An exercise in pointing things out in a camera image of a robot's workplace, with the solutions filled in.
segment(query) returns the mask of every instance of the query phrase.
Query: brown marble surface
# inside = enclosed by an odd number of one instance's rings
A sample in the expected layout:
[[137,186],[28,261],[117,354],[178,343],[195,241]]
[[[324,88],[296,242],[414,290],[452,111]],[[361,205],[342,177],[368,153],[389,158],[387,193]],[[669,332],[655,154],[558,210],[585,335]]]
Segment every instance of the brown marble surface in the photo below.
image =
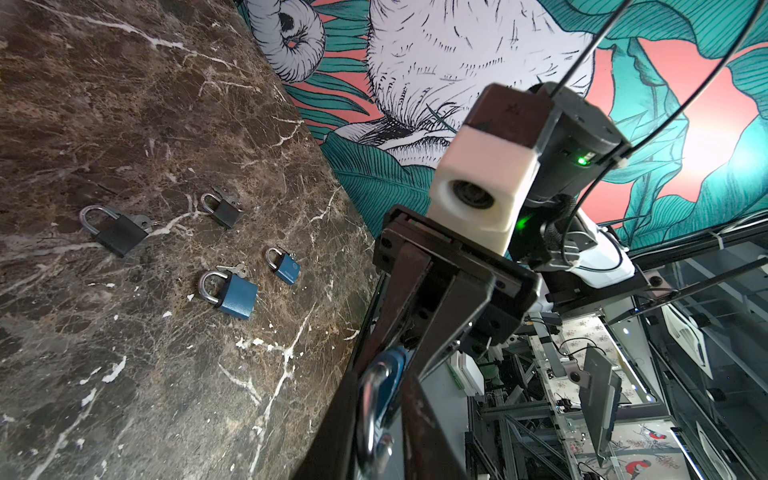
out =
[[[375,273],[286,98],[227,0],[0,5],[0,478],[290,476]],[[201,211],[212,187],[243,206],[232,230]],[[117,258],[91,204],[158,224]],[[248,321],[193,296],[241,262]]]

